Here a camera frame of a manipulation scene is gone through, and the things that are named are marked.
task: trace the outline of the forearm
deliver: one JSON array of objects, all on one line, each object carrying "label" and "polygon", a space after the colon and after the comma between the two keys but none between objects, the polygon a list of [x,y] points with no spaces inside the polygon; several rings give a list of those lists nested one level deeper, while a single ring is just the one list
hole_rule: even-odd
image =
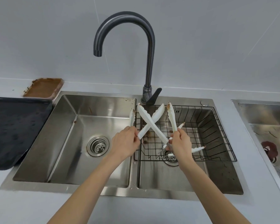
[{"label": "forearm", "polygon": [[48,223],[87,223],[107,180],[119,164],[110,156],[103,159]]},{"label": "forearm", "polygon": [[181,165],[181,169],[213,223],[250,223],[194,161]]}]

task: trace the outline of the black wire rack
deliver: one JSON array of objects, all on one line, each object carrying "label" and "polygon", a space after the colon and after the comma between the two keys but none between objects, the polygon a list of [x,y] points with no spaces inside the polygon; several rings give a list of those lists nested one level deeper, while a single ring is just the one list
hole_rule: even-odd
[{"label": "black wire rack", "polygon": [[[152,115],[159,105],[143,106]],[[192,154],[195,161],[235,162],[235,154],[230,146],[217,113],[213,107],[177,106],[173,105],[177,127],[184,123],[182,129],[190,136],[192,148],[205,148]],[[141,130],[145,126],[144,120],[136,113],[136,128]],[[167,110],[156,122],[157,127],[166,137],[172,134],[172,126]],[[135,161],[165,161],[168,151],[161,139],[152,129],[141,140],[138,152],[134,153]]]}]

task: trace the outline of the drain strainer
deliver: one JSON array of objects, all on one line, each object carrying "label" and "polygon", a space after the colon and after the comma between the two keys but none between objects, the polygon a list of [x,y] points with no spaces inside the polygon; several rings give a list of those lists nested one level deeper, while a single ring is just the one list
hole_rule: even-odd
[{"label": "drain strainer", "polygon": [[87,152],[91,156],[101,156],[108,151],[109,141],[104,136],[96,136],[92,138],[87,144]]},{"label": "drain strainer", "polygon": [[175,158],[175,156],[171,156],[171,157],[167,157],[166,155],[168,155],[169,153],[172,153],[171,151],[166,151],[164,156],[162,157],[162,159],[164,160],[164,162],[166,164],[168,164],[169,166],[172,166],[172,167],[176,167],[178,166],[178,161],[177,159]]}]

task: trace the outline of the person's right arm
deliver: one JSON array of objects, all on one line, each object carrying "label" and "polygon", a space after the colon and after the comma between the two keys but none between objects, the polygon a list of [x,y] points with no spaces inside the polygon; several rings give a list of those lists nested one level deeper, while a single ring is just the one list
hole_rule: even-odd
[{"label": "person's right arm", "polygon": [[192,157],[190,137],[181,129],[172,139],[173,153],[212,223],[250,223],[224,196]]}]

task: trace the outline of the black tray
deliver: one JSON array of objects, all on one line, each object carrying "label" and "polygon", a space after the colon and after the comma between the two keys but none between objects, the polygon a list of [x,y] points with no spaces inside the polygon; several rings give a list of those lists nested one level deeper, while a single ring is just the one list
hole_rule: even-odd
[{"label": "black tray", "polygon": [[52,101],[0,97],[0,170],[26,154],[52,111]]}]

